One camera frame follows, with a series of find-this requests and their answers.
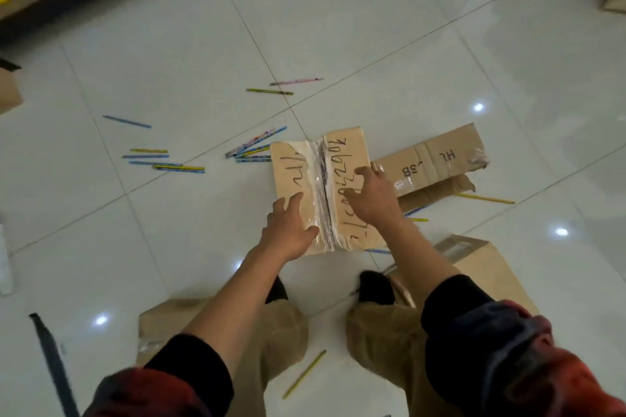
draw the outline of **black shoe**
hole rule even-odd
[[[359,303],[374,302],[379,305],[393,305],[395,296],[387,277],[374,271],[363,271],[359,276]]]
[[[285,290],[285,286],[280,281],[280,278],[276,278],[274,283],[272,284],[272,288],[270,289],[270,293],[267,294],[267,298],[265,299],[265,303],[270,303],[275,300],[285,299],[289,300],[287,297],[287,291]]]

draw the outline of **pant leg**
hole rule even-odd
[[[235,396],[226,417],[265,417],[267,383],[304,357],[309,325],[287,300],[264,305],[233,380]]]
[[[358,304],[346,317],[350,355],[364,368],[402,388],[410,417],[462,416],[428,382],[426,333],[419,312],[399,305]]]

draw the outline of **tile floor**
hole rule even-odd
[[[97,0],[5,50],[24,66],[26,100],[0,117],[0,219],[16,278],[0,298],[5,414],[61,415],[29,312],[62,345],[83,410],[102,375],[132,364],[141,311],[210,295],[231,276],[274,184],[267,164],[222,154],[281,125],[277,140],[361,125],[377,158],[475,122],[491,165],[472,180],[520,204],[446,199],[423,212],[423,230],[493,241],[559,342],[626,398],[626,23],[597,4]],[[293,97],[244,91],[309,76],[324,81]],[[132,147],[167,148],[207,174],[128,165]],[[326,348],[333,359],[287,401],[304,365],[274,381],[269,415],[406,415],[402,392],[352,362],[342,339],[358,271],[389,260],[335,254],[285,268],[311,316],[308,356]]]

